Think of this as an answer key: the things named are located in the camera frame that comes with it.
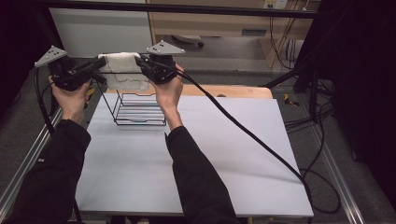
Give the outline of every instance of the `metal bracket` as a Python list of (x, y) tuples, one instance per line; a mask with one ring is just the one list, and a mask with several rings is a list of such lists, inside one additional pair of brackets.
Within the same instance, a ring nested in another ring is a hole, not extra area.
[(170, 45), (162, 40), (160, 43), (147, 48), (147, 52), (156, 55), (171, 55), (185, 53), (186, 50)]
[(35, 63), (35, 67), (41, 67), (66, 55), (67, 52), (63, 49), (58, 49), (54, 46), (51, 46), (50, 49), (47, 50), (47, 52), (43, 55), (43, 57), (41, 57), (40, 60)]

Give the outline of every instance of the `white wall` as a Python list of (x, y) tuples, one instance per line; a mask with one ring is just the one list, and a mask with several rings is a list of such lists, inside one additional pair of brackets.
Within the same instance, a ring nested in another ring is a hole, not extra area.
[[(145, 0), (96, 0), (146, 3)], [(146, 52), (152, 46), (147, 12), (51, 8), (69, 57), (92, 58), (109, 52)]]

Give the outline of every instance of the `wooden table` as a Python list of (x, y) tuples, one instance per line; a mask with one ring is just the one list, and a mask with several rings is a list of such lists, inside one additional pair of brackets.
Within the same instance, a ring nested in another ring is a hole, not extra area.
[[(238, 98), (259, 98), (272, 99), (272, 93), (267, 88), (247, 87), (247, 86), (221, 86), (221, 85), (201, 85), (204, 90), (213, 96), (224, 95), (226, 97)], [(107, 93), (116, 93), (116, 90), (107, 90)], [(136, 93), (142, 95), (150, 95), (155, 93), (154, 88), (150, 85), (147, 91), (119, 91), (119, 93)], [(182, 95), (204, 96), (204, 94), (194, 85), (184, 84)]]

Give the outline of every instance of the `wrist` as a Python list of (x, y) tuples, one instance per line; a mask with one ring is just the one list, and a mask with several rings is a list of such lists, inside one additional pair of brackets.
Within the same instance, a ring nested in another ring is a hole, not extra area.
[(163, 110), (163, 114), (165, 115), (165, 119), (171, 131), (179, 126), (183, 126), (181, 116), (176, 109)]
[(62, 119), (70, 119), (74, 121), (76, 124), (81, 124), (81, 122), (84, 120), (84, 113), (81, 112), (69, 112), (69, 111), (64, 111), (62, 113)]

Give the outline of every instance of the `hand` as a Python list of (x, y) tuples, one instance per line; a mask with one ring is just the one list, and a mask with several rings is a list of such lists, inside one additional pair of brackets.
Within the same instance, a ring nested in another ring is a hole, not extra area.
[(75, 123), (81, 124), (84, 119), (84, 105), (89, 99), (87, 90), (90, 87), (91, 81), (89, 80), (82, 84), (75, 91), (65, 91), (58, 88), (53, 83), (51, 77), (49, 77), (49, 83), (51, 83), (52, 94), (63, 111), (62, 119), (71, 119)]
[[(178, 64), (176, 64), (176, 67), (177, 70), (184, 72), (184, 69)], [(155, 84), (151, 81), (150, 83), (157, 93), (157, 103), (168, 121), (170, 130), (172, 131), (178, 126), (183, 126), (180, 114), (177, 111), (178, 100), (183, 91), (181, 77), (176, 76), (171, 81), (164, 84)]]

